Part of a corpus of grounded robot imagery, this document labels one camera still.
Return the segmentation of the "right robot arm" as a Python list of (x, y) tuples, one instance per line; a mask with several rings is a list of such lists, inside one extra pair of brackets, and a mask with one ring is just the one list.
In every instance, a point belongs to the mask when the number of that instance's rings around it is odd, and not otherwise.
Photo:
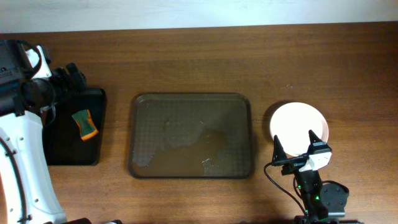
[(282, 175), (294, 175), (295, 193), (288, 194), (300, 207), (302, 215), (294, 217), (294, 223), (357, 223), (357, 220), (341, 220), (345, 216), (349, 189), (332, 180), (322, 180), (319, 169), (329, 164), (332, 149), (313, 131), (308, 132), (310, 144), (307, 152), (288, 158), (277, 136), (274, 136), (274, 152), (271, 166), (281, 166)]

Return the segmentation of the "black plastic tray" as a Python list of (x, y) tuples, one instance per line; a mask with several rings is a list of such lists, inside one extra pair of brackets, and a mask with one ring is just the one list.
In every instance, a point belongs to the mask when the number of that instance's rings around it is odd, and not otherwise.
[[(43, 130), (44, 154), (49, 166), (95, 166), (100, 159), (101, 138), (106, 112), (106, 93), (88, 88), (74, 98), (55, 106)], [(72, 115), (87, 110), (98, 133), (84, 140)]]

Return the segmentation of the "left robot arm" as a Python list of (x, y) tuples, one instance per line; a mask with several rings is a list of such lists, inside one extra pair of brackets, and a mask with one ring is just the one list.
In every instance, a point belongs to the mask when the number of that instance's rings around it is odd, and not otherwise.
[(45, 159), (41, 115), (86, 89), (74, 63), (50, 71), (46, 49), (1, 41), (1, 182), (8, 223), (65, 223)]

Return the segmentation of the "green and orange sponge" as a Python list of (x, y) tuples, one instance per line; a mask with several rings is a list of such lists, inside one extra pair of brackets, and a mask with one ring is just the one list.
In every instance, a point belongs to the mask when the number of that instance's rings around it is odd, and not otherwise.
[(93, 122), (93, 118), (89, 110), (76, 112), (72, 115), (72, 119), (78, 126), (80, 138), (83, 141), (88, 141), (100, 133)]

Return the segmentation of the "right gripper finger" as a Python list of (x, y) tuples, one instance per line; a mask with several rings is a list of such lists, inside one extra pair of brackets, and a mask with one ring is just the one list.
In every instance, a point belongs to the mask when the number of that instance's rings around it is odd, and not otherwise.
[(313, 152), (316, 150), (316, 147), (322, 144), (322, 140), (311, 129), (308, 131), (308, 135), (310, 138), (310, 145), (308, 147), (308, 152)]
[(286, 153), (277, 135), (274, 136), (274, 151), (272, 155), (272, 165), (283, 165), (287, 160)]

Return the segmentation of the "cream white plate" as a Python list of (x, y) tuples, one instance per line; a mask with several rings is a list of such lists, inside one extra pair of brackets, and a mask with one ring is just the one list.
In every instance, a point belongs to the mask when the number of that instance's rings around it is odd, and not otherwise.
[(327, 142), (329, 128), (325, 117), (316, 108), (299, 102), (280, 106), (271, 116), (269, 131), (277, 136), (284, 152), (299, 156), (307, 152), (310, 145), (309, 131)]

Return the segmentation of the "brown serving tray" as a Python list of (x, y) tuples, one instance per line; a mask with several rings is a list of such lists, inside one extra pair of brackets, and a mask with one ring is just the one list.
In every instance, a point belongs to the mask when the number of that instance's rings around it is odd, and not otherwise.
[(247, 179), (251, 105), (239, 93), (145, 93), (132, 102), (127, 169), (136, 179)]

